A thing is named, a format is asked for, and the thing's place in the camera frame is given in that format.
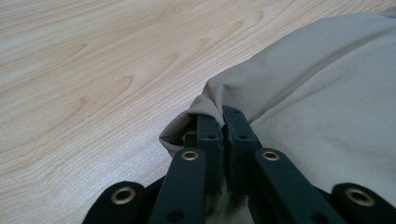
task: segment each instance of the light wood surface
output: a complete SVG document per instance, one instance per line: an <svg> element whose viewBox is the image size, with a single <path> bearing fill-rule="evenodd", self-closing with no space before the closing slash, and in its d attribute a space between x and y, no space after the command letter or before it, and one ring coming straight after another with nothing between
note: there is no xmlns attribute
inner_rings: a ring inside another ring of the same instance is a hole
<svg viewBox="0 0 396 224"><path fill-rule="evenodd" d="M148 185L205 82L302 26L395 1L0 1L0 223L80 223Z"/></svg>

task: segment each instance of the metal grommet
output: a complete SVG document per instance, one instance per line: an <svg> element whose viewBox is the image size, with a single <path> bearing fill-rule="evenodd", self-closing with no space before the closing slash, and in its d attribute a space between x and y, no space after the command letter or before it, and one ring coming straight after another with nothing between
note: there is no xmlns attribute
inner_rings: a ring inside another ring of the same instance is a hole
<svg viewBox="0 0 396 224"><path fill-rule="evenodd" d="M186 161L194 161L198 157L199 157L199 154L194 151L186 151L183 154L181 154L181 158L183 158Z"/></svg>
<svg viewBox="0 0 396 224"><path fill-rule="evenodd" d="M123 187L114 191L111 195L111 201L114 204L125 204L134 199L136 191L131 187Z"/></svg>
<svg viewBox="0 0 396 224"><path fill-rule="evenodd" d="M264 151L262 157L268 161L277 161L280 159L279 155L272 151Z"/></svg>
<svg viewBox="0 0 396 224"><path fill-rule="evenodd" d="M361 206L368 207L375 204L374 198L361 189L347 188L345 194L350 201L357 203Z"/></svg>

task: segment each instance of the black bracket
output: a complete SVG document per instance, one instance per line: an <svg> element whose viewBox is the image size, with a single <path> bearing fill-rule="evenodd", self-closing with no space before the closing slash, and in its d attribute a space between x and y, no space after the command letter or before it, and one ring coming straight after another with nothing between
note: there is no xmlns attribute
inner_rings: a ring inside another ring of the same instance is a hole
<svg viewBox="0 0 396 224"><path fill-rule="evenodd" d="M262 148L242 111L223 107L223 128L197 116L197 133L173 158L165 177L147 188L120 182L106 189L83 223L205 223L205 196L220 193L221 168L228 191L248 196L254 222L396 223L396 209L371 190L339 184L316 189L282 152Z"/></svg>

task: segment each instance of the gray cloth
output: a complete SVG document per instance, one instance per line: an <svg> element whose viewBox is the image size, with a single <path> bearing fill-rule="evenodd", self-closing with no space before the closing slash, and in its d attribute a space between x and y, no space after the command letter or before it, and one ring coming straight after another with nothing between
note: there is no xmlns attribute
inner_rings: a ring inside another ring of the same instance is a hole
<svg viewBox="0 0 396 224"><path fill-rule="evenodd" d="M316 21L209 79L163 130L173 155L197 114L242 110L264 147L316 187L369 188L396 205L396 10Z"/></svg>

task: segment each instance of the wood grain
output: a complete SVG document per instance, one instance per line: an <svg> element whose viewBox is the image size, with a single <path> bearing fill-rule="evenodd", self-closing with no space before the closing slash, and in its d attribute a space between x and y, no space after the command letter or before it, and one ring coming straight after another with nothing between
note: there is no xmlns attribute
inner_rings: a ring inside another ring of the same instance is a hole
<svg viewBox="0 0 396 224"><path fill-rule="evenodd" d="M394 1L0 1L0 222L79 223L170 162L205 82L312 21Z"/></svg>

